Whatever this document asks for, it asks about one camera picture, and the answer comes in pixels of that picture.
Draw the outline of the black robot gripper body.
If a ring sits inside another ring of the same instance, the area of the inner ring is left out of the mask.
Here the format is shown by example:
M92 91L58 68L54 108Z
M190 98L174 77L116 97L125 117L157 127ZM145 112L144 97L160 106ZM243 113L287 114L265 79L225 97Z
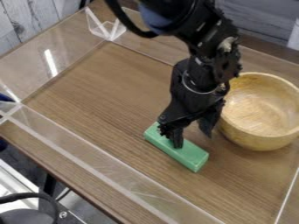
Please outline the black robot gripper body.
M217 101L224 100L225 94L227 89L220 87L207 93L197 92L189 88L185 77L173 76L170 102L157 118L160 131L166 131L170 125L185 128Z

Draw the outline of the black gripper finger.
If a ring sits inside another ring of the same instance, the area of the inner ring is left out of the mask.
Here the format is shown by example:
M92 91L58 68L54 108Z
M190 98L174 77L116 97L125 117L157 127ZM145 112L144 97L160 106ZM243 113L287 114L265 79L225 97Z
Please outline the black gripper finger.
M220 119L220 114L223 107L225 105L225 101L220 100L217 101L201 114L200 119L197 120L198 129L201 133L211 137L212 130L215 128L215 125Z
M170 125L166 130L166 137L172 141L172 147L180 149L182 147L182 127Z

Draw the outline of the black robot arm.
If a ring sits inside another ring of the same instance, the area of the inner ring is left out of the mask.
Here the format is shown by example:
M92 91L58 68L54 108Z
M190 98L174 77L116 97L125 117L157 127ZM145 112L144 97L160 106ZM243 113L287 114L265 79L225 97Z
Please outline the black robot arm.
M104 0L125 28L137 36L176 37L189 57L172 68L170 103L158 116L160 134L182 147L182 130L192 122L205 136L220 119L229 81L241 70L239 30L213 0L134 0L148 29L141 30L118 0Z

